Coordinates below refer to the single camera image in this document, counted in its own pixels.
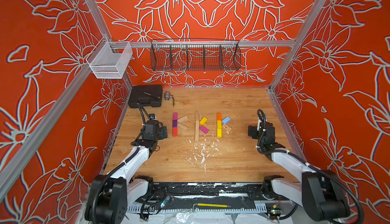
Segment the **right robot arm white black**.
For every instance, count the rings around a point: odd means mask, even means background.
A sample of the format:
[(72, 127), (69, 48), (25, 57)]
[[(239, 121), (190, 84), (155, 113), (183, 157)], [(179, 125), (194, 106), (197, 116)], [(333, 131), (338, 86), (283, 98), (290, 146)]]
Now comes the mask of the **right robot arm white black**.
[(248, 135), (257, 140), (258, 153), (283, 167), (297, 179), (297, 182), (291, 182), (280, 175), (265, 177), (262, 186), (264, 197), (272, 199), (284, 196), (295, 203), (294, 210), (301, 206), (313, 221), (327, 221), (331, 224), (350, 217), (351, 209), (347, 199), (351, 198), (357, 209), (354, 223), (362, 224), (365, 220), (363, 208), (337, 174), (311, 165), (277, 143), (275, 128), (272, 123), (267, 122), (266, 114), (258, 109), (257, 115), (258, 124), (249, 126)]

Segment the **blue block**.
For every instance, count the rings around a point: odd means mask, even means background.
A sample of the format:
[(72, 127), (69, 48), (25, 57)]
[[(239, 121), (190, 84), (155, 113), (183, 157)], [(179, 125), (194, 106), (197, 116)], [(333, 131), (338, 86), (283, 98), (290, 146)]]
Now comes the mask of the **blue block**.
[(229, 121), (231, 120), (231, 118), (230, 117), (225, 117), (223, 120), (222, 120), (222, 124), (224, 125), (224, 124), (227, 124)]

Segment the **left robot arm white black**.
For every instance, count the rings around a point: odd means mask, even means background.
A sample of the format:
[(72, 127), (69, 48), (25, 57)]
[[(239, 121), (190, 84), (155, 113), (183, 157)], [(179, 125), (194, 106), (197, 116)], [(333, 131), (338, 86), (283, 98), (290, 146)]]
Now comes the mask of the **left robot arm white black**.
[(97, 175), (92, 181), (84, 218), (93, 224), (120, 224), (128, 206), (140, 203), (141, 212), (162, 207), (168, 197), (166, 190), (154, 190), (153, 179), (135, 176), (138, 169), (159, 149), (158, 142), (168, 136), (167, 128), (137, 104), (142, 117), (142, 129), (131, 143), (131, 152), (109, 173)]

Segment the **red block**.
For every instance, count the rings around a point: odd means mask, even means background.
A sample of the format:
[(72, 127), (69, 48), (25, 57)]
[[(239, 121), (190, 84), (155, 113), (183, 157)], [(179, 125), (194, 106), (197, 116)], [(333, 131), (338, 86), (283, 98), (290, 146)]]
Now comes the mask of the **red block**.
[(175, 136), (178, 136), (178, 128), (177, 127), (173, 127), (172, 128), (172, 135), (175, 137)]

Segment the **printed wooden block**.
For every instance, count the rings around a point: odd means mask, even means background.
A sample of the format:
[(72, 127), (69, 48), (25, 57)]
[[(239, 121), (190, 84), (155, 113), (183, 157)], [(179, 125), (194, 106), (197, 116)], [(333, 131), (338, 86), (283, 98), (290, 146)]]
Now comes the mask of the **printed wooden block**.
[(227, 124), (223, 124), (222, 127), (227, 130), (228, 132), (230, 132), (232, 129), (230, 126), (228, 126)]

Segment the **purple block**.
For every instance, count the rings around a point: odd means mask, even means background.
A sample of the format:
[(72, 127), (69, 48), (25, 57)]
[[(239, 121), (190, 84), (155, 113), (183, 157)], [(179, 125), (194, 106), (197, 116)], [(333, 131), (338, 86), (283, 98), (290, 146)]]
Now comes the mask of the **purple block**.
[(172, 125), (172, 127), (173, 127), (173, 128), (177, 128), (177, 125), (178, 125), (178, 121), (177, 121), (177, 120), (173, 120), (173, 125)]

